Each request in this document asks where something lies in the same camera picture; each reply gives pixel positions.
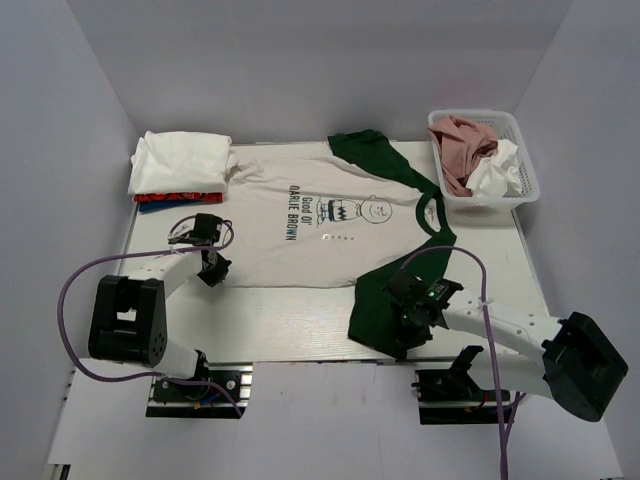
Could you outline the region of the white green Charlie Brown t-shirt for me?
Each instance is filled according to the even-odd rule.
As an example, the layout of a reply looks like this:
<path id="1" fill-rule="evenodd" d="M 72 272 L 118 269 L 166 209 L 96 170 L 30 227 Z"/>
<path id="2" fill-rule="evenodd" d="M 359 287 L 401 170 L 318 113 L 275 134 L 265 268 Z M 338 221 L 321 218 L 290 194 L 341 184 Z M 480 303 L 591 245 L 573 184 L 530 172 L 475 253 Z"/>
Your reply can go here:
<path id="1" fill-rule="evenodd" d="M 380 132 L 337 134 L 320 156 L 242 155 L 220 216 L 232 224 L 226 284 L 353 287 L 351 340 L 398 359 L 425 343 L 386 291 L 401 269 L 445 275 L 456 241 L 439 187 Z"/>

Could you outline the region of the pink t-shirt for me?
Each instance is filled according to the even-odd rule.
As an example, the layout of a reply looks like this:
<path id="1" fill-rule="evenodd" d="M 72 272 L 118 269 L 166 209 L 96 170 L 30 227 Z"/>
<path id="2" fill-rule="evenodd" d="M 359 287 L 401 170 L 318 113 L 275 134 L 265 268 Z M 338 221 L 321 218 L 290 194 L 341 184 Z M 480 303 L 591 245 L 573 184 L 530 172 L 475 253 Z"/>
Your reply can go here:
<path id="1" fill-rule="evenodd" d="M 448 115 L 428 127 L 438 148 L 447 191 L 457 197 L 471 197 L 467 181 L 483 158 L 498 147 L 498 137 L 489 125 Z"/>

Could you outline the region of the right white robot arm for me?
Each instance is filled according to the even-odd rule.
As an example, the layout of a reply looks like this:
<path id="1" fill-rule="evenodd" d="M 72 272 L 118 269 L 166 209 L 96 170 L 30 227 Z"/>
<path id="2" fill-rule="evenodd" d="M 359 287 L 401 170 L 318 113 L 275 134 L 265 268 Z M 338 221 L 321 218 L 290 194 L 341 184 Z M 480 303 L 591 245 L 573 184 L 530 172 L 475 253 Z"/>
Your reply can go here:
<path id="1" fill-rule="evenodd" d="M 426 285 L 401 270 L 384 288 L 405 349 L 431 340 L 431 330 L 470 333 L 505 347 L 465 347 L 447 368 L 416 373 L 419 400 L 435 408 L 453 405 L 494 406 L 494 385 L 506 394 L 520 392 L 554 400 L 575 417 L 597 422 L 629 367 L 589 316 L 536 316 L 481 300 L 447 279 Z"/>

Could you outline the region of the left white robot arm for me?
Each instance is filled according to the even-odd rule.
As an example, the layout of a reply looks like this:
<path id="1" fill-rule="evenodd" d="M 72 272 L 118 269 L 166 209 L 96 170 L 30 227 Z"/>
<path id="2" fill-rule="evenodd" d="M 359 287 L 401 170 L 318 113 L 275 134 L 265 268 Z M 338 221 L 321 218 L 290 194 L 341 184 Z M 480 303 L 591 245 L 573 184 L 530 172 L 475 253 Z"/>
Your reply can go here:
<path id="1" fill-rule="evenodd" d="M 188 398 L 199 399 L 211 387 L 202 352 L 170 338 L 167 300 L 196 279 L 220 284 L 231 261 L 220 254 L 234 239 L 232 223 L 212 214 L 191 218 L 193 226 L 168 240 L 169 249 L 153 253 L 141 268 L 103 277 L 97 287 L 88 352 L 94 359 L 139 365 L 177 379 Z"/>

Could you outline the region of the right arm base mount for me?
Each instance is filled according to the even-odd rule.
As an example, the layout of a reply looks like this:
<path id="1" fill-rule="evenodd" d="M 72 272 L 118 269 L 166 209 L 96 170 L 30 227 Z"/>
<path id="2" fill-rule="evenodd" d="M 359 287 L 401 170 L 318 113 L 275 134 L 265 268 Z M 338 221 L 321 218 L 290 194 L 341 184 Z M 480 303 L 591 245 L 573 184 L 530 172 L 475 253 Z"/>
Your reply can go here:
<path id="1" fill-rule="evenodd" d="M 421 425 L 498 424 L 495 390 L 477 386 L 466 372 L 416 370 L 411 387 L 417 396 Z"/>

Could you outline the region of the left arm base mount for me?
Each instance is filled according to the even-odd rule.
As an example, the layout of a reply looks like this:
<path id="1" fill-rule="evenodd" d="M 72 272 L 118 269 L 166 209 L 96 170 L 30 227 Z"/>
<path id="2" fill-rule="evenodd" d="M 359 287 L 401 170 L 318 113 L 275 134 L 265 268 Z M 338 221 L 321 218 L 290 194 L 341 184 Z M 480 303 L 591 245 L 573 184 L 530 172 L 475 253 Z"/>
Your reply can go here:
<path id="1" fill-rule="evenodd" d="M 251 364 L 210 365 L 210 380 L 217 383 L 244 412 L 248 406 L 253 376 Z M 146 407 L 148 418 L 239 419 L 226 396 L 213 387 L 186 387 L 167 380 L 154 380 Z"/>

